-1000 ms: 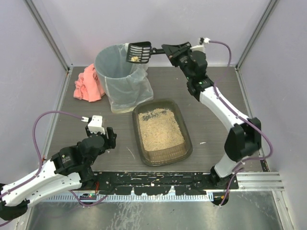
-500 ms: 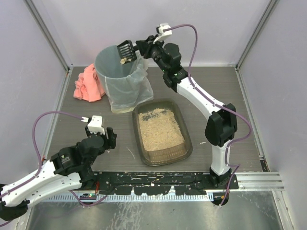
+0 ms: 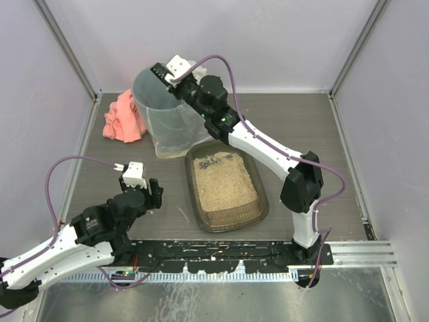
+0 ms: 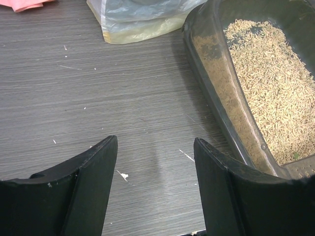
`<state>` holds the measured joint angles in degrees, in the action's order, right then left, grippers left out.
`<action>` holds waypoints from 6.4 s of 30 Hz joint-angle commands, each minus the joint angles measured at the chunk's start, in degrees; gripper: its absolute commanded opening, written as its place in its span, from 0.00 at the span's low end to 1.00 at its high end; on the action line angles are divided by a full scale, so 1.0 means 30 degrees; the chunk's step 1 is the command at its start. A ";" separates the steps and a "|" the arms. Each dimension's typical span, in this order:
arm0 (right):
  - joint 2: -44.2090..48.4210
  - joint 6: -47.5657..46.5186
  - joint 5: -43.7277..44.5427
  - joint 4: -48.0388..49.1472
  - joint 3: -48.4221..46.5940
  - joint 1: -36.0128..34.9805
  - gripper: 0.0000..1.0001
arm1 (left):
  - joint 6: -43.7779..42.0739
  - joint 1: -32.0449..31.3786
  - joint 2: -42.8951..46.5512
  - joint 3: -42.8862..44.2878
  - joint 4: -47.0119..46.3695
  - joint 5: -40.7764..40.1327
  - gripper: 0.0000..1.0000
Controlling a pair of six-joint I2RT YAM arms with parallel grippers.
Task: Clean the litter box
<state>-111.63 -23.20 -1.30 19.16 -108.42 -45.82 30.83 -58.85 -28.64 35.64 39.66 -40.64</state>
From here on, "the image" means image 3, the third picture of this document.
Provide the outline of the dark translucent litter box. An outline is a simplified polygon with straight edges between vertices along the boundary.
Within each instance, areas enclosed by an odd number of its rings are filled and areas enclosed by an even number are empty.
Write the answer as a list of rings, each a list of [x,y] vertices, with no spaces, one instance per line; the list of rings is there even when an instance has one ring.
[[[217,152],[237,153],[243,158],[253,187],[257,192],[255,201],[223,211],[206,212],[202,209],[198,198],[193,160],[211,156]],[[233,231],[259,223],[266,218],[269,213],[269,202],[256,163],[250,155],[220,142],[209,141],[191,148],[185,156],[184,162],[194,216],[201,229],[211,233]]]

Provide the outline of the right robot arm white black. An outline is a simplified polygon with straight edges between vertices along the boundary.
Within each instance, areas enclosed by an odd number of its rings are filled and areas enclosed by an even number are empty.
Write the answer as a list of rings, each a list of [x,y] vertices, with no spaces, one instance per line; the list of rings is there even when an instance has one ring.
[[[169,93],[204,119],[204,127],[214,139],[252,156],[283,181],[280,201],[292,212],[294,255],[301,262],[313,259],[321,245],[320,233],[313,226],[313,210],[324,184],[318,156],[293,151],[239,117],[238,110],[228,104],[228,92],[219,77],[196,80],[189,74],[176,83],[173,71],[162,64],[156,63],[150,70]]]

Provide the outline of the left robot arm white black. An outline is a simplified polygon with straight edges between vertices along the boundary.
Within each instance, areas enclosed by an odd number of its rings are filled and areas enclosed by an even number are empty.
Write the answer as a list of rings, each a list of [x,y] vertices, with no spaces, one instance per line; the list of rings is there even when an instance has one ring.
[[[1,306],[17,309],[53,284],[98,266],[122,266],[133,257],[127,232],[147,211],[162,206],[154,178],[147,188],[126,187],[106,203],[86,208],[58,234],[15,258],[1,259]]]

